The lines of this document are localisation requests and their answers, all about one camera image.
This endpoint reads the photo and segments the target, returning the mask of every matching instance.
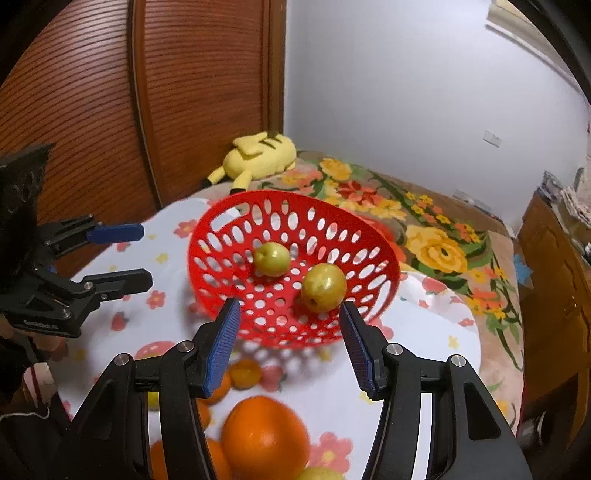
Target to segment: brown slatted door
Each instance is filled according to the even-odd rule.
[[[139,103],[167,204],[194,193],[235,137],[265,128],[268,0],[136,2],[145,8]]]
[[[128,78],[126,0],[73,0],[0,87],[0,151],[55,142],[39,220],[94,213],[141,221],[156,205],[140,150]],[[64,257],[62,274],[97,248]]]

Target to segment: wooden cabinet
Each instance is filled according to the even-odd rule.
[[[0,154],[56,144],[40,222],[146,220],[194,193],[235,137],[281,128],[285,0],[61,3],[0,86]]]
[[[521,300],[526,404],[575,377],[577,412],[571,438],[587,413],[591,319],[590,269],[572,247],[552,209],[535,194],[519,244],[532,268],[533,292]]]

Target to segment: white cable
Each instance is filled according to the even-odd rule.
[[[23,412],[15,412],[15,413],[5,413],[4,415],[0,415],[0,421],[7,419],[8,417],[30,417],[31,415],[35,415],[42,420],[47,420],[49,418],[49,407],[47,407],[47,414],[45,416],[39,415],[36,411],[30,411],[27,413]]]

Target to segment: blue gripper pad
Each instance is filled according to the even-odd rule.
[[[382,354],[388,341],[378,328],[365,324],[352,301],[341,304],[339,319],[359,388],[372,400],[380,400],[388,386]]]
[[[203,382],[203,392],[206,398],[211,397],[213,391],[222,383],[232,348],[236,342],[240,328],[240,304],[236,299],[227,299],[224,302],[215,322],[209,325],[215,324],[217,324],[218,330],[207,354],[206,374]]]
[[[136,242],[144,237],[144,226],[140,223],[124,225],[99,225],[86,234],[86,239],[93,244],[118,244]]]

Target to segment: white switch plate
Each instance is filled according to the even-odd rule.
[[[484,137],[482,138],[485,142],[494,145],[496,148],[501,147],[501,137],[497,137],[494,133],[484,130]]]

